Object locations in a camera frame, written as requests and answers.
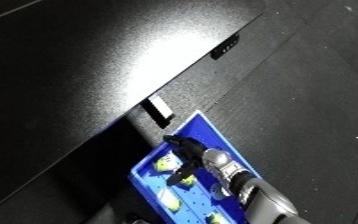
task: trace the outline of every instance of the blue tray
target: blue tray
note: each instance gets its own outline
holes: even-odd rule
[[[174,134],[195,138],[209,148],[228,151],[233,159],[244,165],[254,175],[260,177],[200,111],[196,111]],[[153,168],[153,162],[172,149],[173,146],[161,143],[133,167],[129,175],[132,184],[164,221],[167,223],[206,223],[208,214],[219,212],[229,223],[244,223],[244,211],[241,210],[239,203],[233,196],[220,201],[212,198],[210,187],[217,183],[217,180],[204,169],[197,170],[195,173],[197,182],[191,188],[185,188],[181,185],[167,187],[165,181],[171,173],[156,172]],[[158,200],[157,194],[164,188],[168,188],[181,200],[182,205],[179,211],[170,211]]]

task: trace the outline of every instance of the black floor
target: black floor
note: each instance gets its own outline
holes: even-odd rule
[[[238,46],[159,91],[177,114],[167,129],[134,108],[1,205],[0,223],[121,223],[128,212],[158,222],[125,176],[199,109],[304,218],[358,224],[358,0],[267,3]],[[133,146],[132,135],[144,140]],[[109,151],[122,148],[130,155]],[[113,172],[120,161],[128,165]]]

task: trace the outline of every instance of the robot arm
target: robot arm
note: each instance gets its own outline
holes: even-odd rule
[[[255,177],[223,150],[207,148],[192,138],[164,136],[170,144],[179,146],[174,154],[184,165],[167,181],[173,185],[187,178],[197,168],[205,168],[219,180],[227,192],[240,202],[249,224],[308,224],[298,216],[294,205],[276,188]]]

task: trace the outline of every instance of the yellow object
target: yellow object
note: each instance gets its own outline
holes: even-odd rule
[[[193,186],[196,183],[197,179],[194,175],[190,175],[188,178],[183,179],[180,181],[181,184],[185,185],[185,186]]]
[[[225,217],[218,212],[211,212],[207,216],[207,220],[209,224],[229,224]]]
[[[179,211],[182,205],[182,202],[167,188],[162,189],[157,194],[157,197],[160,202],[172,212]]]
[[[153,167],[157,172],[172,171],[178,168],[178,163],[176,157],[172,152],[169,152],[167,155],[159,158]]]

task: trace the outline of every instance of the black table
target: black table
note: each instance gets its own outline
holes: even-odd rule
[[[0,18],[0,202],[261,14],[261,0],[45,0]]]

